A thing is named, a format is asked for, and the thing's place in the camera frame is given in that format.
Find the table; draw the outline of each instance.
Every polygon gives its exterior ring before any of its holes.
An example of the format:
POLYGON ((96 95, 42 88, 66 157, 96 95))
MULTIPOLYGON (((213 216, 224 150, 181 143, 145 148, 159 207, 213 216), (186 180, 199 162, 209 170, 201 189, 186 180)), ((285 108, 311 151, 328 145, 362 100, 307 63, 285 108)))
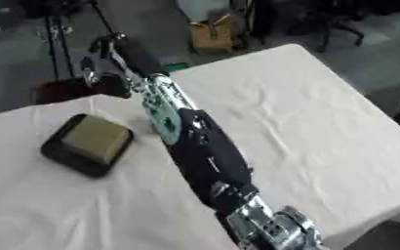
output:
MULTIPOLYGON (((267 203, 299 208, 332 249, 400 213, 400 127, 303 48, 288 45, 173 77, 244 152, 267 203)), ((105 96, 0 114, 0 250, 13 248, 236 249, 184 182, 139 97, 105 96), (100 181, 39 153, 82 112, 137 135, 100 181)))

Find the chair leg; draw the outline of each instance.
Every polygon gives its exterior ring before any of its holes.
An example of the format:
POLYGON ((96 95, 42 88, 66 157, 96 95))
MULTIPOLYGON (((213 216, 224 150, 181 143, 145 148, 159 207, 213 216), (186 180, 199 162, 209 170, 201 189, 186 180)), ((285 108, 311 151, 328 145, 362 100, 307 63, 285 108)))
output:
POLYGON ((326 27, 325 31, 323 32, 323 42, 318 48, 319 53, 325 53, 328 49, 328 46, 331 42, 331 27, 326 27))
POLYGON ((363 44, 365 35, 361 31, 359 31, 358 29, 356 29, 354 27, 351 27, 351 26, 349 26, 349 25, 347 25, 345 23, 337 23, 335 25, 335 28, 336 29, 340 29, 340 30, 344 30, 344 31, 347 31, 347 32, 350 32, 350 33, 353 33, 356 36, 358 36, 358 39, 356 39, 356 41, 355 41, 355 45, 356 46, 359 47, 359 46, 361 46, 363 44))

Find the tripod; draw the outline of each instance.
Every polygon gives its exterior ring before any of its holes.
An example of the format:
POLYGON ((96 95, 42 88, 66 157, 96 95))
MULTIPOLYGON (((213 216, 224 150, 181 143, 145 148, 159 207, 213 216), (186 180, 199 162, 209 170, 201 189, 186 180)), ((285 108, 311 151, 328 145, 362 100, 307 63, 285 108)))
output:
MULTIPOLYGON (((65 33, 63 30, 63 24, 62 24, 62 16, 64 16, 65 12, 65 3, 66 2, 55 2, 51 0, 46 0, 44 3, 45 7, 45 14, 44 14, 44 23, 45 27, 47 30, 47 38, 48 38, 48 43, 49 43, 49 55, 52 61, 53 65, 53 72, 55 75, 55 80, 59 81, 60 80, 60 74, 59 74, 59 67, 58 67, 58 57, 56 55, 56 50, 55 50, 55 39, 53 37, 52 33, 52 27, 54 26, 59 33, 59 39, 60 39, 60 44, 61 48, 63 51, 63 56, 65 57, 66 61, 66 67, 69 73, 69 76, 71 78, 75 77, 74 73, 74 66, 72 65, 71 62, 71 55, 69 53, 69 48, 67 45, 67 41, 65 38, 65 33)), ((74 7, 74 5, 66 3, 67 8, 74 7)), ((85 0, 85 1, 79 1, 76 3, 78 6, 85 5, 85 4, 90 4, 94 11, 98 14, 101 22, 103 23, 104 27, 106 30, 110 33, 113 34, 113 29, 110 27, 109 23, 107 22, 107 19, 105 18, 104 14, 102 13, 101 9, 99 8, 99 4, 97 0, 85 0)))

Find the sponge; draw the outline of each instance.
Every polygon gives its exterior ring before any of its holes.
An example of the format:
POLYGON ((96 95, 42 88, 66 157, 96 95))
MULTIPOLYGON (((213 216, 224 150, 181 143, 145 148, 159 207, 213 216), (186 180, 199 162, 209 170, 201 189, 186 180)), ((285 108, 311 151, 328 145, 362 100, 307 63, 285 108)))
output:
POLYGON ((131 137, 129 130, 94 115, 87 115, 62 142, 81 156, 109 164, 131 137))

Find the black stand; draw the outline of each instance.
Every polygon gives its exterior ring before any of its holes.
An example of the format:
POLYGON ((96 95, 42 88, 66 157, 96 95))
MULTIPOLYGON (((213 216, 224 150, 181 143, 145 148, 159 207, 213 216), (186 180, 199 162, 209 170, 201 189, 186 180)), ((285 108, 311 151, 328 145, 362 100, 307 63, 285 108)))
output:
MULTIPOLYGON (((102 13, 101 9, 99 8, 99 4, 98 4, 97 0, 87 0, 85 2, 79 2, 79 4, 80 5, 90 4, 93 7, 94 11, 98 14, 104 27, 107 29, 107 32, 109 32, 110 34, 113 34, 113 29, 110 27, 109 23, 107 22, 107 19, 105 18, 104 14, 102 13)), ((58 33, 59 33, 60 44, 62 47, 63 56, 65 57, 69 76, 71 78, 74 78, 75 77, 74 66, 71 62, 71 55, 69 53, 69 48, 68 48, 65 33, 63 30, 62 20, 61 20, 61 17, 62 17, 61 3, 50 4, 50 3, 46 2, 45 5, 46 5, 46 15, 44 15, 44 23, 45 23, 45 27, 47 30, 48 42, 49 42, 49 47, 50 47, 49 55, 51 57, 52 64, 53 64, 53 72, 55 75, 55 80, 56 81, 60 80, 60 74, 59 74, 59 67, 58 67, 58 58, 57 58, 56 50, 55 50, 55 40, 54 40, 53 33, 52 33, 53 26, 56 27, 56 29, 58 30, 58 33)))

